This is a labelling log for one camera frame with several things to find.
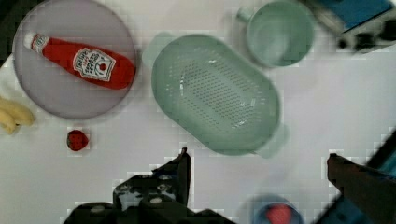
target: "ketchup bottle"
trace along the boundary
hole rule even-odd
[[[23,45],[59,64],[70,74],[112,90],[134,81],[135,67],[126,57],[94,46],[28,33]]]

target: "white table surface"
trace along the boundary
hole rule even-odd
[[[253,0],[102,0],[126,23],[141,51],[160,31],[207,33],[248,57],[239,7]],[[183,146],[192,156],[189,208],[215,209],[238,223],[257,195],[278,193],[307,223],[338,193],[327,180],[329,153],[365,163],[396,123],[396,46],[366,55],[335,52],[334,37],[316,25],[310,54],[299,64],[268,69],[282,97],[290,137],[272,159],[216,154],[170,120],[157,106],[150,70],[138,68],[120,106],[96,119],[65,120],[38,108],[23,93],[12,58],[0,69],[0,95],[36,116],[33,127],[0,132],[0,223],[63,223],[86,202],[111,202],[127,178],[173,159]],[[73,153],[68,128],[91,133],[89,150]]]

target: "strawberry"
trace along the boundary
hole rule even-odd
[[[80,151],[88,145],[89,139],[84,132],[73,130],[67,134],[67,146],[73,151]]]
[[[272,205],[265,213],[271,224],[290,224],[291,208],[283,203]]]

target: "round plate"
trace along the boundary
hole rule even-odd
[[[89,119],[106,113],[128,93],[67,73],[23,46],[29,31],[113,50],[135,64],[134,41],[114,12],[88,0],[51,0],[30,11],[14,37],[15,72],[26,94],[47,112],[65,119]]]

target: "banana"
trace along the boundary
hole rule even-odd
[[[0,97],[0,109],[14,118],[16,124],[31,126],[35,121],[32,112],[24,105]]]
[[[8,134],[14,133],[17,128],[14,118],[3,109],[0,109],[0,123]]]

